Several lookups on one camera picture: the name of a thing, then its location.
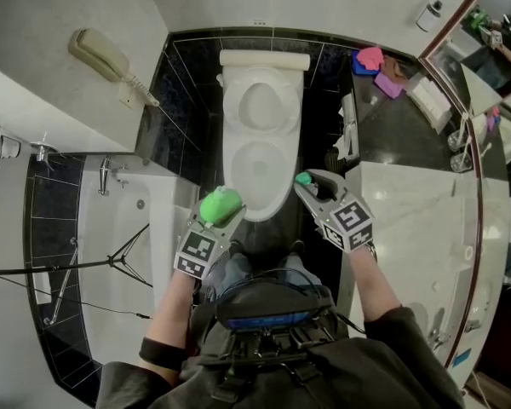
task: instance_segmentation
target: shoe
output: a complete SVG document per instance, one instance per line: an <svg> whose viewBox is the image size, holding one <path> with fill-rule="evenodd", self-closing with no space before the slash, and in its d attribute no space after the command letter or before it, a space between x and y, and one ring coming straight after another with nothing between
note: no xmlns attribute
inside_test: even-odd
<svg viewBox="0 0 511 409"><path fill-rule="evenodd" d="M296 239L290 247L290 254L292 253L302 256L305 253L305 243L300 239Z"/></svg>
<svg viewBox="0 0 511 409"><path fill-rule="evenodd" d="M240 253L240 254L243 255L244 254L244 247L242 246L242 244L240 244L240 241L238 241L236 239L233 239L231 241L231 246L229 247L229 256L233 257L237 253Z"/></svg>

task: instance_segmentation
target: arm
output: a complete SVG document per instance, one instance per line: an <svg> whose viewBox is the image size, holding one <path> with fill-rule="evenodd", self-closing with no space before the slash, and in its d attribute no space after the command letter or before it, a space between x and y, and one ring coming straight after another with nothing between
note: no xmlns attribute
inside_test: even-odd
<svg viewBox="0 0 511 409"><path fill-rule="evenodd" d="M350 254L368 338L385 343L440 407L463 407L462 396L433 355L415 316L401 303L366 247Z"/></svg>
<svg viewBox="0 0 511 409"><path fill-rule="evenodd" d="M153 317L146 338L178 349L186 347L187 329L191 316L192 294L195 279L174 271L169 287ZM141 360L139 366L156 372L171 386L175 386L178 372Z"/></svg>
<svg viewBox="0 0 511 409"><path fill-rule="evenodd" d="M500 53L502 53L502 55L505 56L505 59L507 59L509 62L511 62L511 50L510 49L508 49L503 44L497 44L496 50L498 50Z"/></svg>
<svg viewBox="0 0 511 409"><path fill-rule="evenodd" d="M367 247L354 250L349 257L365 321L378 320L389 310L401 306Z"/></svg>

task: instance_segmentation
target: purple cloth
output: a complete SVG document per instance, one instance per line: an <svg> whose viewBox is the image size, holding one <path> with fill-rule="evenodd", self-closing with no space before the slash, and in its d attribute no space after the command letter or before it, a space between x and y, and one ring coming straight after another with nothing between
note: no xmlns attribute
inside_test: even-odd
<svg viewBox="0 0 511 409"><path fill-rule="evenodd" d="M379 72L375 77L375 85L382 89L384 94L393 99L401 94L401 90L403 89L403 86L392 82L383 72Z"/></svg>

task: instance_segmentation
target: toilet lid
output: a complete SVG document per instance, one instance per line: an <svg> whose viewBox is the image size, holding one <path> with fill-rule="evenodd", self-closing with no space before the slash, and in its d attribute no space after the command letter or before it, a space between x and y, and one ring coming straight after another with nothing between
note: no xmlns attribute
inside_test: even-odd
<svg viewBox="0 0 511 409"><path fill-rule="evenodd" d="M227 122L241 132L288 133L300 111L299 96L290 81L267 66L245 70L229 84L223 97Z"/></svg>

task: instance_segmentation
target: bathtub faucet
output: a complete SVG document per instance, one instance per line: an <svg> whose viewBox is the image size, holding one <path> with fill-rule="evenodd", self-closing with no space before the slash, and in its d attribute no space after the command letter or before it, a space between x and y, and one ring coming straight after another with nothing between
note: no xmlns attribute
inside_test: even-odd
<svg viewBox="0 0 511 409"><path fill-rule="evenodd" d="M117 162L112 161L112 156L108 155L104 159L102 159L102 164L100 164L99 168L99 176L100 176L100 195L108 195L110 192L108 191L108 177L112 174L112 177L121 185L121 187L125 187L128 183L125 180L121 180L117 178L118 169L128 170L129 167L127 164L118 164L119 166L112 170L110 168L110 163L118 164Z"/></svg>
<svg viewBox="0 0 511 409"><path fill-rule="evenodd" d="M99 168L99 177L100 177L100 189L99 194L100 195L108 195L109 191L107 190L108 187L108 176L110 175L110 159L112 156L106 156L104 159L102 159L102 164L100 164Z"/></svg>

